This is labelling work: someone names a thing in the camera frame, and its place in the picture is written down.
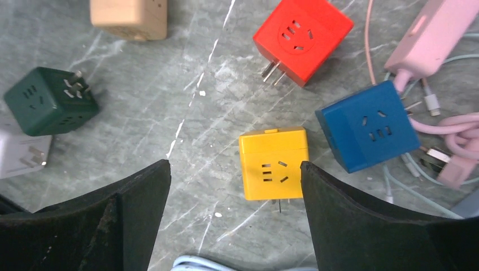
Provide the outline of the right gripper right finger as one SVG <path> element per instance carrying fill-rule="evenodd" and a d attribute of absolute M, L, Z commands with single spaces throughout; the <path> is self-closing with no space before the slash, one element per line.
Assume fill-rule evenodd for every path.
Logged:
<path fill-rule="evenodd" d="M 427 215 L 383 201 L 315 164 L 301 185 L 319 270 L 477 270 L 478 218 Z"/>

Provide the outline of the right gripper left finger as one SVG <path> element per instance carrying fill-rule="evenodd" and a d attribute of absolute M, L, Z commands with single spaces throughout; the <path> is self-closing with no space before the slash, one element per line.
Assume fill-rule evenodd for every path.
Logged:
<path fill-rule="evenodd" d="M 2 270 L 147 270 L 171 185 L 168 160 L 29 212 L 1 197 Z"/>

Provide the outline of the yellow cube socket adapter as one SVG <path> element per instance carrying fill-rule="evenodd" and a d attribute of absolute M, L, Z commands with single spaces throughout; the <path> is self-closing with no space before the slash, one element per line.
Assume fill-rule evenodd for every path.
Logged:
<path fill-rule="evenodd" d="M 302 199 L 301 163 L 309 160 L 304 127 L 273 128 L 238 137 L 246 200 Z"/>

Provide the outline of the blue cube socket adapter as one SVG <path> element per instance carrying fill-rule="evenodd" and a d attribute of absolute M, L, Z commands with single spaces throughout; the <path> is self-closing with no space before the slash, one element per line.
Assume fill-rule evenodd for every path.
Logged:
<path fill-rule="evenodd" d="M 316 110 L 336 161 L 354 173 L 420 147 L 403 103 L 388 80 Z"/>

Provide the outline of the white cube socket adapter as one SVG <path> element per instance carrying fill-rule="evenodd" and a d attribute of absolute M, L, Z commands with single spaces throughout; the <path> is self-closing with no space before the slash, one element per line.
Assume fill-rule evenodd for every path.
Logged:
<path fill-rule="evenodd" d="M 26 135 L 15 119 L 1 117 L 1 179 L 43 169 L 53 137 Z"/>

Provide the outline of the green cube socket adapter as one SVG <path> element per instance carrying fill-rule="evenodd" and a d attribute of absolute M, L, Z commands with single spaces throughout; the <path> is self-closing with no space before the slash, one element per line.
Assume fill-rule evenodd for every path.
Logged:
<path fill-rule="evenodd" d="M 80 71 L 36 67 L 3 98 L 22 131 L 32 137 L 69 133 L 100 112 Z"/>

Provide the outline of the pink power adapter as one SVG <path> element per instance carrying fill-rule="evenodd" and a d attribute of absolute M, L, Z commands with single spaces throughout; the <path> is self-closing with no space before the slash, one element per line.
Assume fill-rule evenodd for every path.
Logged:
<path fill-rule="evenodd" d="M 395 83 L 436 73 L 477 14 L 477 0 L 427 1 L 385 64 Z"/>

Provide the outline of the red cube socket adapter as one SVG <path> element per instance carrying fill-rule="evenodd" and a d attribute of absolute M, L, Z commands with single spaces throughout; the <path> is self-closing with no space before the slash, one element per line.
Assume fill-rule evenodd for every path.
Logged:
<path fill-rule="evenodd" d="M 263 81 L 279 70 L 304 87 L 353 27 L 328 1 L 281 1 L 252 37 L 269 61 Z"/>

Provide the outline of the beige orange cube adapter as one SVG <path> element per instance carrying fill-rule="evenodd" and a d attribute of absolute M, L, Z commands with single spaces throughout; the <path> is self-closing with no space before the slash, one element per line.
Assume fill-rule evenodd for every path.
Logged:
<path fill-rule="evenodd" d="M 94 27 L 124 40 L 152 41 L 167 37 L 167 0 L 90 0 Z"/>

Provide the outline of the light blue power strip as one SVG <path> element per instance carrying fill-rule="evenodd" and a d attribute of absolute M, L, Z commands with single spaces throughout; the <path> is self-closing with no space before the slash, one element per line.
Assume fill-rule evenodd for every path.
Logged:
<path fill-rule="evenodd" d="M 449 216 L 455 219 L 478 217 L 478 189 L 452 207 Z"/>

